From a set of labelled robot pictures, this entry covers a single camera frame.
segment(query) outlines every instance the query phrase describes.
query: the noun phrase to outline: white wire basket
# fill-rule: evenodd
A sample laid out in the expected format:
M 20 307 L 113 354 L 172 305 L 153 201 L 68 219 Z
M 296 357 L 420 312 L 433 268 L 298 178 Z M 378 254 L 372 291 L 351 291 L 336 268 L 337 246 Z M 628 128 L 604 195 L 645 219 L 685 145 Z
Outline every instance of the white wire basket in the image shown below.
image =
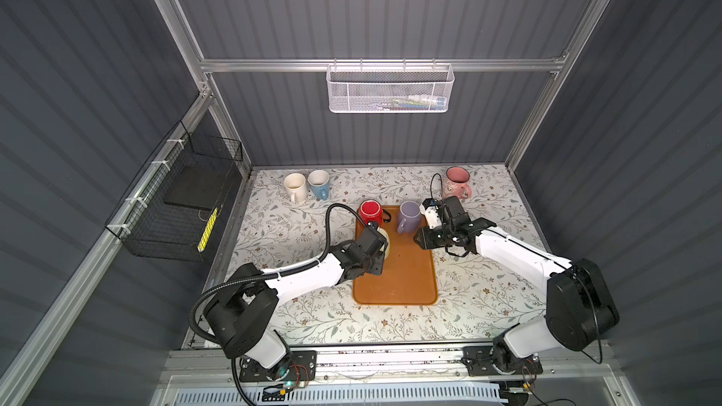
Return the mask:
M 427 68 L 383 63 L 329 65 L 329 109 L 333 113 L 444 113 L 448 110 L 454 71 L 451 65 Z

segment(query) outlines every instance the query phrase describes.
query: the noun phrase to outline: mug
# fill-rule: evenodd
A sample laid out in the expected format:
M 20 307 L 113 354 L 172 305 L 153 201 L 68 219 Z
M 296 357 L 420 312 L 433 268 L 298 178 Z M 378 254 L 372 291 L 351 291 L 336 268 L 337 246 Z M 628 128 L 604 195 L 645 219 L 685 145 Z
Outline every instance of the mug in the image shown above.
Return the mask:
M 462 167 L 451 167 L 446 170 L 446 185 L 442 196 L 446 199 L 449 196 L 456 196 L 460 200 L 472 197 L 472 188 L 466 184 L 471 175 Z
M 292 203 L 302 204 L 308 196 L 308 188 L 306 188 L 306 178 L 301 173 L 293 173 L 283 179 L 283 186 L 291 198 Z
M 388 219 L 383 218 L 383 214 L 386 214 Z M 359 215 L 361 215 L 361 219 L 365 224 L 368 224 L 370 221 L 375 221 L 379 227 L 381 227 L 381 221 L 384 221 L 384 223 L 391 221 L 391 213 L 384 211 L 384 209 L 381 208 L 381 204 L 374 200 L 367 200 L 361 203 Z
M 329 199 L 331 185 L 329 184 L 329 173 L 323 169 L 317 169 L 308 175 L 308 184 L 311 185 L 311 191 L 314 196 L 322 201 Z
M 397 233 L 415 232 L 421 224 L 421 209 L 414 201 L 405 201 L 399 208 L 399 227 Z

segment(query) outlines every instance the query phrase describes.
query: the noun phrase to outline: white mug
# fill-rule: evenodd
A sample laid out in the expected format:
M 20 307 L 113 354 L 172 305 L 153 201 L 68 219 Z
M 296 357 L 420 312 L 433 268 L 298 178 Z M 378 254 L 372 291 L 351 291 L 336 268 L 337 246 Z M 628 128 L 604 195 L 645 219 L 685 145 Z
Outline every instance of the white mug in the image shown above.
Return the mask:
M 308 196 L 308 188 L 306 188 L 306 178 L 301 173 L 293 173 L 283 179 L 283 186 L 291 198 L 291 202 L 302 204 Z

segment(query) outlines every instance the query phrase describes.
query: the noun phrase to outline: black cable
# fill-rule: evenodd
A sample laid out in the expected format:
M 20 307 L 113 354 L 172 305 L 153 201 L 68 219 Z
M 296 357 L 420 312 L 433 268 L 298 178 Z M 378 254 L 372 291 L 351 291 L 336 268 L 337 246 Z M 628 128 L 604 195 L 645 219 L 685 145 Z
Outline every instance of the black cable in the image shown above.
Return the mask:
M 266 280 L 277 279 L 278 277 L 286 277 L 286 276 L 290 276 L 290 275 L 295 275 L 298 273 L 302 273 L 310 268 L 313 268 L 313 267 L 317 266 L 319 263 L 321 263 L 323 261 L 323 259 L 326 258 L 326 256 L 329 253 L 329 249 L 331 248 L 330 216 L 331 216 L 331 210 L 334 208 L 337 208 L 337 207 L 344 208 L 348 212 L 351 212 L 358 221 L 360 221 L 361 223 L 366 225 L 363 222 L 363 220 L 361 219 L 361 217 L 358 215 L 358 213 L 356 213 L 356 211 L 353 210 L 352 208 L 350 208 L 348 205 L 341 204 L 341 203 L 331 204 L 329 206 L 329 208 L 326 209 L 326 223 L 325 223 L 326 224 L 326 247 L 323 249 L 323 253 L 321 254 L 321 256 L 319 257 L 318 260 L 312 260 L 308 264 L 302 265 L 300 267 L 294 267 L 294 268 L 289 268 L 286 270 L 274 271 L 271 273 L 265 273 L 263 275 L 254 275 L 254 276 L 242 277 L 240 279 L 229 280 L 229 281 L 226 281 L 224 283 L 221 283 L 214 287 L 209 288 L 208 290 L 201 293 L 201 295 L 198 297 L 198 299 L 196 299 L 196 302 L 194 303 L 194 305 L 191 307 L 191 310 L 188 312 L 188 325 L 190 326 L 191 330 L 193 332 L 195 332 L 202 339 L 208 340 L 209 342 L 212 342 L 212 343 L 220 344 L 220 341 L 214 335 L 212 335 L 212 334 L 206 332 L 204 329 L 202 329 L 198 325 L 198 322 L 196 321 L 196 311 L 198 311 L 198 308 L 201 306 L 201 304 L 203 304 L 204 301 L 206 301 L 212 295 L 218 293 L 218 291 L 220 291 L 221 289 L 226 288 L 226 287 L 232 287 L 233 285 L 239 285 L 239 284 L 262 282 L 262 281 L 266 281 Z
M 439 182 L 441 182 L 441 190 L 443 192 L 444 190 L 444 179 L 441 177 L 441 174 L 434 173 L 433 176 L 431 176 L 431 182 L 429 182 L 429 197 L 431 197 L 431 205 L 436 205 L 436 201 L 434 200 L 434 192 L 431 189 L 431 187 L 434 185 L 434 178 L 436 176 L 439 176 Z
M 580 268 L 583 269 L 586 272 L 587 276 L 589 276 L 591 278 L 591 274 L 589 273 L 589 271 L 586 268 L 584 268 L 584 267 L 580 267 Z M 597 321 L 597 318 L 596 318 L 596 309 L 594 308 L 594 302 L 592 302 L 592 300 L 591 300 L 591 293 L 589 293 L 589 290 L 587 290 L 586 285 L 584 285 L 584 283 L 581 281 L 581 279 L 579 279 L 577 277 L 577 275 L 574 275 L 574 278 L 579 281 L 580 285 L 584 289 L 584 293 L 586 293 L 587 299 L 589 300 L 589 305 L 591 306 L 591 314 L 594 316 L 594 328 L 596 329 L 596 343 L 599 346 L 599 361 L 597 359 L 591 357 L 584 350 L 582 350 L 582 353 L 584 353 L 584 356 L 586 356 L 586 357 L 590 358 L 592 361 L 594 361 L 595 364 L 601 364 L 601 361 L 602 361 L 601 339 L 599 338 L 599 322 Z
M 248 395 L 243 392 L 243 388 L 240 386 L 240 379 L 238 378 L 238 368 L 236 368 L 235 361 L 236 359 L 230 360 L 230 372 L 231 374 L 233 374 L 233 383 L 235 384 L 235 389 L 238 390 L 238 394 L 248 406 L 256 406 L 256 403 L 254 403 L 250 400 L 250 398 L 248 398 Z
M 534 404 L 533 406 L 549 406 L 549 403 L 555 403 L 557 401 L 569 401 L 574 406 L 577 406 L 576 403 L 574 403 L 572 400 L 569 400 L 568 398 L 557 398 L 555 400 L 543 401 L 541 398 L 537 397 L 537 394 L 535 394 L 534 392 L 532 392 L 531 394 L 534 395 L 534 398 L 536 398 L 537 401 L 541 401 L 539 404 Z
M 353 213 L 353 215 L 356 217 L 356 220 L 360 221 L 363 226 L 366 226 L 367 224 L 363 222 L 359 214 L 350 208 L 346 204 L 341 203 L 333 203 L 329 206 L 329 208 L 326 209 L 326 222 L 324 223 L 326 227 L 326 246 L 323 248 L 323 252 L 321 253 L 319 257 L 319 262 L 323 262 L 323 260 L 326 258 L 326 256 L 329 254 L 329 250 L 331 249 L 331 210 L 334 208 L 343 208 L 346 209 L 348 212 Z
M 533 375 L 534 375 L 534 379 L 532 379 L 531 382 L 528 382 L 528 381 L 526 380 L 526 376 L 524 375 L 524 369 L 525 369 L 525 368 L 526 368 L 526 370 L 529 372 L 530 375 L 532 374 L 532 373 L 531 373 L 531 370 L 526 367 L 526 364 L 525 364 L 525 363 L 526 363 L 527 361 L 528 361 L 527 359 L 523 359 L 523 360 L 522 360 L 521 377 L 524 379 L 524 382 L 529 385 L 529 392 L 531 392 L 531 394 L 534 395 L 534 398 L 536 398 L 537 401 L 539 401 L 539 404 L 535 404 L 534 406 L 549 406 L 549 403 L 555 403 L 556 401 L 568 401 L 568 402 L 570 402 L 571 404 L 573 404 L 574 406 L 577 406 L 577 404 L 576 404 L 575 402 L 573 402 L 572 400 L 569 400 L 568 398 L 557 398 L 557 399 L 555 399 L 555 400 L 550 400 L 550 401 L 544 401 L 544 400 L 542 400 L 541 398 L 539 398 L 539 397 L 537 396 L 537 393 L 536 393 L 536 392 L 534 391 L 534 389 L 533 389 L 533 387 L 535 387 L 534 383 L 537 382 L 537 374 L 533 374 Z
M 479 362 L 491 361 L 493 358 L 494 358 L 493 356 L 488 356 L 485 358 L 470 358 L 470 357 L 465 356 L 465 357 L 461 358 L 461 363 L 463 365 L 472 365 L 472 364 L 477 364 Z

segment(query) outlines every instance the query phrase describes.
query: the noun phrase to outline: gray corrugated wall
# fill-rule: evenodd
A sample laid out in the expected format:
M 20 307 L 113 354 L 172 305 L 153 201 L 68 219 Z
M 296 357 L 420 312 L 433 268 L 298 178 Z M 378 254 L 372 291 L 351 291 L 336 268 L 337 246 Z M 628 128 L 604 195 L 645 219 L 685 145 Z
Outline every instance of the gray corrugated wall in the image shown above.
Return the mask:
M 196 96 L 152 0 L 0 0 L 0 372 Z M 144 401 L 204 269 L 121 253 L 27 404 Z
M 722 0 L 613 0 L 516 174 L 552 249 L 596 261 L 644 404 L 716 404 Z
M 206 58 L 547 58 L 589 0 L 180 0 Z
M 339 114 L 322 73 L 216 73 L 257 166 L 501 162 L 548 73 L 458 73 L 449 111 Z
M 179 0 L 205 58 L 549 58 L 589 0 Z M 337 115 L 317 74 L 215 74 L 254 165 L 498 162 L 546 74 L 456 73 L 449 112 Z

